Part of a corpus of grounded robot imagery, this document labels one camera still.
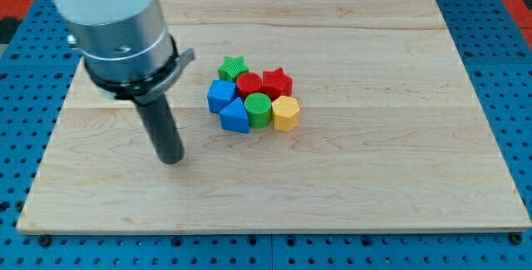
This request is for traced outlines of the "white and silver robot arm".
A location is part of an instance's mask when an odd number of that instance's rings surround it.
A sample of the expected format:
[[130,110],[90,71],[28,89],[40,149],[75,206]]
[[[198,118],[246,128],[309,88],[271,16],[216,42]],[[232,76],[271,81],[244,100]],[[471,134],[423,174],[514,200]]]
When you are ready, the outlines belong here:
[[102,92],[146,105],[162,97],[193,50],[179,52],[159,0],[52,0],[71,32],[71,47]]

